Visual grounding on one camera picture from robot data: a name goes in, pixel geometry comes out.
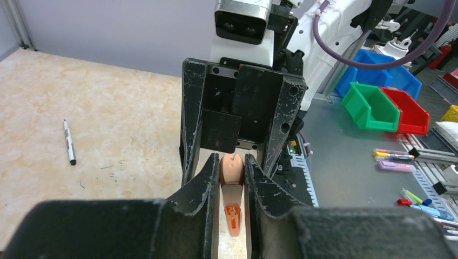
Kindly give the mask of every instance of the yellow bin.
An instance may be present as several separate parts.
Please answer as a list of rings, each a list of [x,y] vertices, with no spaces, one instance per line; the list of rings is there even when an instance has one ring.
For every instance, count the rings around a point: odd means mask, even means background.
[[[458,105],[451,105],[448,112],[442,117],[441,121],[458,122]]]

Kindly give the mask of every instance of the orange marker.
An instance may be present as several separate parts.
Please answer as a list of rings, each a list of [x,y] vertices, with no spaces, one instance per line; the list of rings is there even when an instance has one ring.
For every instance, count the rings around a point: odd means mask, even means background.
[[[220,181],[223,192],[224,214],[226,214],[229,234],[239,236],[242,213],[242,190],[244,183],[244,163],[237,154],[225,154],[220,162]]]

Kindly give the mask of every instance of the purple highlighter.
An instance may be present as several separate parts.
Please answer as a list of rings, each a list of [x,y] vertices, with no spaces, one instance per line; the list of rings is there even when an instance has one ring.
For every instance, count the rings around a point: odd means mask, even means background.
[[[406,165],[404,163],[393,163],[389,161],[380,161],[379,167],[384,170],[398,171],[398,172],[411,172],[416,171],[415,166]]]

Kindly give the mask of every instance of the green bin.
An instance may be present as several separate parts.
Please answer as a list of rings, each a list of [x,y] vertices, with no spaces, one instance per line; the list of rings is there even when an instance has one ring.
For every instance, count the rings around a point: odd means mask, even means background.
[[[350,83],[342,103],[363,130],[398,130],[401,112],[378,86]]]

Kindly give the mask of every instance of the marble-patterned tabletop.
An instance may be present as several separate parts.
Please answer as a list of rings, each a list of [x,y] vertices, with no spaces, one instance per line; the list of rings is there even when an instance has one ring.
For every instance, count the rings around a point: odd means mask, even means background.
[[[18,50],[0,62],[0,87],[0,251],[41,201],[165,198],[180,188],[180,78]],[[221,205],[219,258],[246,258],[244,225],[230,237]]]

